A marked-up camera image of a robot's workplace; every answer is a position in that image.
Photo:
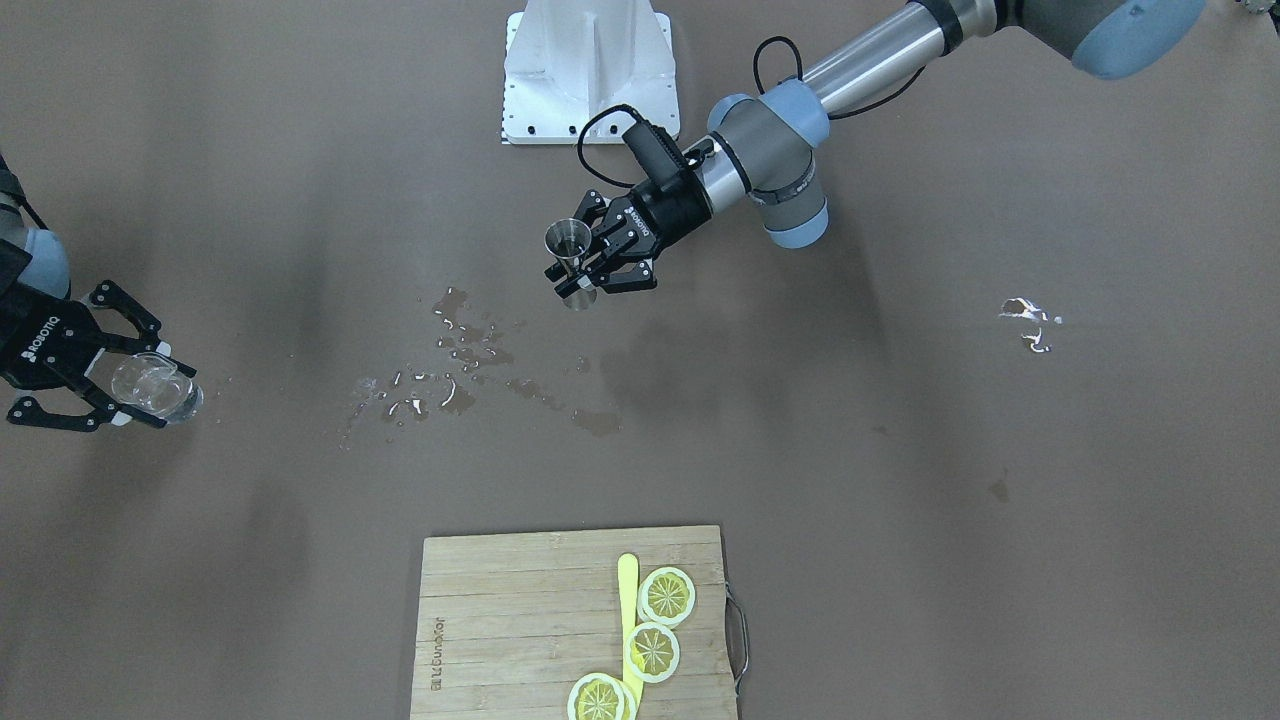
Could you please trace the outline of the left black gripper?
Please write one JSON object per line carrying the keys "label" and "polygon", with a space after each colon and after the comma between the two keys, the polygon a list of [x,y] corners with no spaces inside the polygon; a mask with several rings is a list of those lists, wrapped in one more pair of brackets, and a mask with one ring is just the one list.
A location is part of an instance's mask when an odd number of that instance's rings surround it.
{"label": "left black gripper", "polygon": [[611,201],[589,190],[571,217],[548,227],[544,241],[554,264],[545,277],[561,299],[591,297],[598,290],[654,290],[653,259],[709,222],[712,214],[694,170],[662,182],[645,179]]}

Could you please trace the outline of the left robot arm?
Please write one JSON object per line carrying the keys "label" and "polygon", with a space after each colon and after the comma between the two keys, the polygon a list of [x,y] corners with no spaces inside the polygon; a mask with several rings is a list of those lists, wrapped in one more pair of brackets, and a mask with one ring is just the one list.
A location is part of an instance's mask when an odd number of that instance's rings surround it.
{"label": "left robot arm", "polygon": [[815,151],[832,124],[900,97],[964,41],[1014,27],[1078,70],[1123,79],[1167,54],[1203,9],[1202,1],[909,1],[774,87],[721,99],[707,133],[686,149],[636,108],[613,105],[611,113],[634,120],[622,140],[644,178],[613,199],[589,190],[571,217],[553,223],[545,277],[566,304],[593,301],[598,291],[653,290],[660,254],[741,199],[780,247],[806,247],[829,224]]}

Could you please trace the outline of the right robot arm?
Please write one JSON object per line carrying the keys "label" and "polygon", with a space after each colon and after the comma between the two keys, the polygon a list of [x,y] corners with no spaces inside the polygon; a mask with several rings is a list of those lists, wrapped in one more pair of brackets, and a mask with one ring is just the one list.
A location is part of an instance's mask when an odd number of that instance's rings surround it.
{"label": "right robot arm", "polygon": [[1,372],[18,393],[6,421],[84,433],[131,420],[164,428],[166,420],[115,400],[90,379],[105,352],[170,356],[159,338],[161,322],[111,281],[73,299],[60,240],[6,164],[1,181]]}

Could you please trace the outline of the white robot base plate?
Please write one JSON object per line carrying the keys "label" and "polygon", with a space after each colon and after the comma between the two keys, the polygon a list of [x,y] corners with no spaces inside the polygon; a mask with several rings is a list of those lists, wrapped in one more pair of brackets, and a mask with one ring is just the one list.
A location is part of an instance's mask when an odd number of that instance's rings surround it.
{"label": "white robot base plate", "polygon": [[585,127],[620,104],[680,136],[672,22],[649,1],[530,1],[504,40],[504,143],[620,143],[625,113]]}

